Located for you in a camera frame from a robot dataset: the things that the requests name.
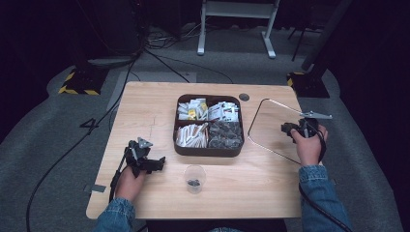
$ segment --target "small plastic cup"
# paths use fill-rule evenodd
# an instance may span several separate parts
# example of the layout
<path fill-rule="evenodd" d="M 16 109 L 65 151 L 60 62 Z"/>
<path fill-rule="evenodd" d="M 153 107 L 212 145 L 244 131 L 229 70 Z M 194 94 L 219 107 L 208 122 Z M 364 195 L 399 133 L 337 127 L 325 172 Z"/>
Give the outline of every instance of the small plastic cup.
<path fill-rule="evenodd" d="M 200 165 L 190 165 L 185 169 L 184 180 L 187 190 L 192 194 L 198 194 L 206 182 L 205 169 Z"/>

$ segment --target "yellow black hazard tape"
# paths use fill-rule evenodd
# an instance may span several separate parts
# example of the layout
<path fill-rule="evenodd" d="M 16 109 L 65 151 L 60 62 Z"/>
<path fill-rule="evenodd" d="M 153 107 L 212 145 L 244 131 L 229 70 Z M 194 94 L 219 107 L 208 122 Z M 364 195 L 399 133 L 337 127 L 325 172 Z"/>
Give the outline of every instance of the yellow black hazard tape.
<path fill-rule="evenodd" d="M 290 86 L 290 87 L 292 87 L 292 88 L 294 88 L 294 87 L 293 87 L 293 79 L 292 79 L 292 77 L 294 77 L 295 75 L 300 76 L 300 75 L 304 75 L 304 74 L 305 74 L 305 73 L 303 73 L 303 72 L 291 72 L 291 73 L 288 73 L 287 76 L 286 76 L 287 85 Z"/>
<path fill-rule="evenodd" d="M 100 95 L 108 70 L 96 70 L 91 73 L 73 69 L 58 91 L 59 94 Z"/>

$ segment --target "wooden table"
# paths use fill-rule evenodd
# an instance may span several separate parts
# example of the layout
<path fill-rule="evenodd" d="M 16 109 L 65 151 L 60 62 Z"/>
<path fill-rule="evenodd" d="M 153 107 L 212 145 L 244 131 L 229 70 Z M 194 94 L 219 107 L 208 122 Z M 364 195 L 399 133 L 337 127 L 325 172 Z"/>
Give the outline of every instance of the wooden table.
<path fill-rule="evenodd" d="M 163 171 L 147 175 L 137 200 L 137 218 L 298 218 L 301 216 L 298 192 L 298 163 L 284 159 L 245 138 L 241 153 L 234 158 L 187 157 L 173 147 L 176 103 L 185 94 L 232 96 L 249 95 L 240 101 L 244 134 L 264 99 L 272 99 L 299 109 L 293 90 L 288 86 L 201 84 L 167 82 L 129 82 L 108 139 L 96 185 L 105 192 L 93 192 L 87 208 L 88 218 L 97 218 L 108 204 L 109 184 L 118 168 L 124 148 L 130 140 L 142 137 L 154 144 L 150 160 L 166 157 Z M 280 129 L 263 131 L 263 124 L 280 125 L 288 116 L 271 117 L 252 130 L 252 138 L 282 134 Z M 296 154 L 296 146 L 287 136 L 276 151 Z M 186 189 L 184 170 L 200 164 L 207 172 L 207 182 L 198 194 Z"/>

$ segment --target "brown tray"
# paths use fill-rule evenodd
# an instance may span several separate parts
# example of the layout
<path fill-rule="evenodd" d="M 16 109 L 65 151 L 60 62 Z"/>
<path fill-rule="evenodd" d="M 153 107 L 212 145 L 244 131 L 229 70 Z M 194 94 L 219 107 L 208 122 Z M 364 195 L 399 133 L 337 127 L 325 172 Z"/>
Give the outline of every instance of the brown tray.
<path fill-rule="evenodd" d="M 242 136 L 242 144 L 235 149 L 221 149 L 221 148 L 192 148 L 192 147 L 181 147 L 178 146 L 176 143 L 177 132 L 178 129 L 187 125 L 197 124 L 202 125 L 204 123 L 213 123 L 212 121 L 198 121 L 198 120 L 179 120 L 178 119 L 178 103 L 189 102 L 190 100 L 194 99 L 206 99 L 206 103 L 208 107 L 217 104 L 218 102 L 234 102 L 238 106 L 238 119 L 239 125 L 241 128 L 241 136 Z M 241 149 L 244 145 L 245 138 L 244 138 L 244 127 L 242 125 L 242 113 L 241 113 L 241 105 L 239 101 L 230 96 L 213 96 L 213 95 L 190 95 L 186 94 L 181 96 L 176 104 L 176 112 L 175 112 L 175 123 L 174 123 L 174 132 L 173 132 L 173 140 L 174 140 L 174 148 L 175 151 L 182 155 L 182 156 L 194 156 L 194 157 L 226 157 L 232 158 L 236 157 L 241 153 Z"/>

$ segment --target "black cable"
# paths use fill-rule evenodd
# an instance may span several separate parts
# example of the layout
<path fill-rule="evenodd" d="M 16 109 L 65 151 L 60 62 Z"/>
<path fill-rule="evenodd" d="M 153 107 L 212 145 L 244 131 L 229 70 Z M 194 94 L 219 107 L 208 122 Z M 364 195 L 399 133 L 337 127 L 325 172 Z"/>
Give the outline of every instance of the black cable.
<path fill-rule="evenodd" d="M 58 159 L 56 162 L 54 162 L 54 163 L 51 165 L 50 168 L 48 168 L 48 170 L 43 174 L 42 178 L 37 182 L 37 184 L 36 184 L 34 190 L 33 190 L 32 193 L 31 193 L 30 199 L 29 199 L 29 201 L 28 201 L 28 203 L 27 203 L 27 208 L 26 208 L 26 229 L 27 229 L 27 232 L 31 232 L 31 229 L 30 229 L 30 208 L 31 208 L 31 204 L 33 203 L 34 196 L 35 196 L 37 190 L 39 189 L 40 185 L 42 184 L 43 180 L 48 176 L 48 174 L 51 172 L 51 170 L 54 169 L 54 167 L 55 167 L 63 158 L 65 158 L 76 146 L 78 146 L 78 144 L 80 144 L 88 135 L 90 135 L 91 132 L 92 132 L 95 128 L 97 128 L 97 127 L 99 126 L 100 122 L 108 115 L 108 113 L 110 113 L 110 111 L 112 111 L 112 110 L 116 107 L 117 102 L 121 99 L 121 96 L 122 96 L 123 93 L 124 93 L 124 89 L 125 89 L 125 86 L 126 86 L 126 84 L 127 84 L 127 80 L 128 80 L 129 75 L 130 75 L 131 68 L 132 68 L 133 64 L 135 63 L 135 61 L 136 61 L 136 59 L 137 59 L 138 57 L 139 57 L 139 55 L 138 55 L 138 56 L 135 56 L 135 59 L 133 60 L 132 64 L 129 66 L 129 69 L 128 69 L 128 71 L 127 71 L 127 76 L 126 76 L 126 80 L 125 80 L 124 86 L 123 86 L 123 88 L 122 88 L 122 90 L 121 90 L 120 96 L 119 96 L 118 99 L 115 101 L 115 103 L 109 108 L 109 110 L 107 110 L 107 111 L 104 113 L 104 115 L 101 117 L 101 119 L 100 119 L 94 126 L 92 126 L 92 127 L 87 131 L 86 134 L 84 134 L 63 156 L 60 157 L 60 159 Z"/>
<path fill-rule="evenodd" d="M 185 61 L 182 61 L 182 60 L 177 60 L 177 59 L 169 58 L 169 57 L 166 57 L 166 56 L 160 56 L 160 55 L 157 55 L 157 56 L 158 56 L 158 57 L 161 57 L 161 58 L 164 58 L 164 59 L 181 62 L 181 63 L 187 64 L 187 65 L 197 66 L 197 67 L 199 67 L 199 68 L 201 68 L 201 69 L 208 70 L 208 71 L 211 71 L 211 72 L 219 73 L 219 74 L 225 76 L 226 78 L 228 78 L 228 79 L 230 80 L 231 84 L 233 84 L 233 80 L 232 80 L 227 74 L 225 74 L 225 73 L 223 73 L 223 72 L 219 72 L 219 71 L 216 71 L 216 70 L 212 70 L 212 69 L 209 69 L 209 68 L 206 68 L 206 67 L 203 67 L 203 66 L 200 66 L 200 65 L 196 65 L 196 64 L 193 64 L 193 63 L 185 62 Z"/>
<path fill-rule="evenodd" d="M 305 194 L 304 190 L 301 187 L 301 184 L 299 184 L 299 192 L 301 195 L 304 197 L 304 199 L 307 201 L 307 203 L 313 207 L 316 211 L 318 211 L 320 214 L 331 220 L 333 223 L 335 223 L 337 226 L 339 226 L 342 230 L 346 232 L 352 232 L 352 230 L 343 222 L 341 222 L 339 219 L 335 218 L 333 215 L 329 214 L 327 211 L 323 210 L 319 205 L 314 203 L 312 200 L 308 198 L 308 196 Z"/>
<path fill-rule="evenodd" d="M 120 68 L 126 65 L 129 65 L 130 63 L 132 63 L 132 61 L 134 60 L 135 56 L 126 56 L 127 59 L 126 60 L 122 60 L 122 61 L 115 61 L 115 62 L 110 62 L 110 63 L 91 63 L 89 62 L 91 65 L 93 65 L 96 68 L 99 69 L 115 69 L 115 68 Z"/>
<path fill-rule="evenodd" d="M 149 40 L 149 37 L 147 39 L 147 43 L 146 43 L 146 47 L 150 48 L 150 49 L 163 49 L 163 48 L 170 48 L 171 46 L 173 46 L 174 44 L 178 43 L 178 42 L 186 42 L 190 39 L 192 39 L 193 37 L 198 37 L 199 34 L 197 35 L 193 35 L 193 36 L 189 36 L 189 34 L 193 31 L 196 30 L 200 30 L 200 26 L 201 23 L 195 25 L 194 27 L 192 27 L 191 29 L 187 29 L 187 31 L 180 33 L 180 40 L 176 39 L 174 36 L 168 36 L 168 37 L 164 37 L 162 32 L 152 32 L 150 34 L 160 34 L 159 37 L 155 37 L 152 40 Z M 152 42 L 153 41 L 163 41 L 162 45 L 153 45 Z"/>
<path fill-rule="evenodd" d="M 139 76 L 137 74 L 135 74 L 134 72 L 131 72 L 131 74 L 135 75 L 136 78 L 138 78 L 138 81 L 141 81 L 141 79 L 139 78 Z"/>
<path fill-rule="evenodd" d="M 139 228 L 136 232 L 142 232 L 145 228 L 147 228 L 147 224 L 144 224 L 141 228 Z"/>
<path fill-rule="evenodd" d="M 318 135 L 319 139 L 320 139 L 320 144 L 321 144 L 321 151 L 320 151 L 320 157 L 319 157 L 319 162 L 322 160 L 324 153 L 326 152 L 326 142 L 325 142 L 325 138 L 323 135 L 323 132 L 321 130 L 317 130 L 314 126 L 312 126 L 311 124 L 308 123 L 307 121 L 307 125 L 312 128 L 316 134 Z M 335 218 L 333 215 L 329 214 L 327 211 L 325 211 L 324 209 L 322 209 L 319 205 L 317 205 L 316 203 L 314 203 L 312 200 L 310 200 L 308 198 L 308 196 L 306 195 L 306 193 L 304 192 L 304 190 L 302 189 L 301 184 L 299 184 L 299 192 L 301 193 L 301 195 L 303 196 L 303 198 L 306 200 L 306 202 L 313 207 L 313 209 L 315 209 L 316 211 L 318 211 L 320 214 L 322 214 L 323 216 L 325 216 L 326 218 L 328 218 L 329 220 L 331 220 L 333 223 L 335 223 L 337 226 L 339 226 L 342 230 L 347 231 L 347 232 L 351 232 L 352 230 L 343 222 L 341 222 L 339 219 Z"/>
<path fill-rule="evenodd" d="M 100 42 L 110 51 L 119 54 L 119 55 L 135 55 L 136 53 L 138 53 L 138 50 L 133 52 L 133 53 L 122 53 L 120 51 L 125 49 L 118 49 L 118 48 L 111 48 L 106 42 L 105 40 L 102 38 L 102 36 L 99 34 L 99 32 L 97 31 L 96 27 L 94 26 L 93 22 L 91 21 L 90 17 L 88 16 L 88 14 L 85 12 L 84 8 L 82 7 L 82 5 L 79 3 L 78 0 L 75 0 L 76 4 L 78 5 L 78 7 L 81 9 L 82 14 L 85 16 L 85 18 L 88 21 L 88 24 L 91 26 L 91 28 L 93 29 L 94 33 L 96 34 L 97 38 L 100 40 Z"/>
<path fill-rule="evenodd" d="M 109 191 L 108 203 L 114 199 L 115 189 L 117 187 L 118 180 L 120 179 L 120 176 L 121 176 L 121 167 L 123 166 L 125 159 L 126 159 L 126 153 L 124 152 L 124 155 L 120 161 L 120 165 L 118 166 L 118 169 L 115 171 L 115 175 L 112 178 L 111 184 L 109 185 L 111 187 L 111 190 Z"/>
<path fill-rule="evenodd" d="M 111 114 L 109 115 L 109 120 L 108 120 L 108 129 L 111 132 L 111 119 L 112 119 L 112 114 L 115 111 L 116 108 L 118 108 L 119 104 L 117 104 L 112 110 L 111 110 Z"/>
<path fill-rule="evenodd" d="M 161 63 L 163 63 L 165 66 L 167 66 L 170 70 L 172 70 L 173 72 L 175 72 L 176 74 L 178 74 L 179 76 L 181 76 L 183 79 L 185 79 L 187 81 L 187 83 L 190 83 L 189 80 L 187 80 L 183 75 L 181 75 L 180 73 L 176 72 L 174 69 L 172 69 L 170 66 L 168 66 L 167 64 L 165 64 L 165 62 L 163 62 L 162 59 L 160 59 L 156 54 L 151 53 L 151 51 L 149 51 L 148 49 L 145 48 L 145 51 L 152 55 L 154 58 L 156 58 L 157 60 L 159 60 Z"/>

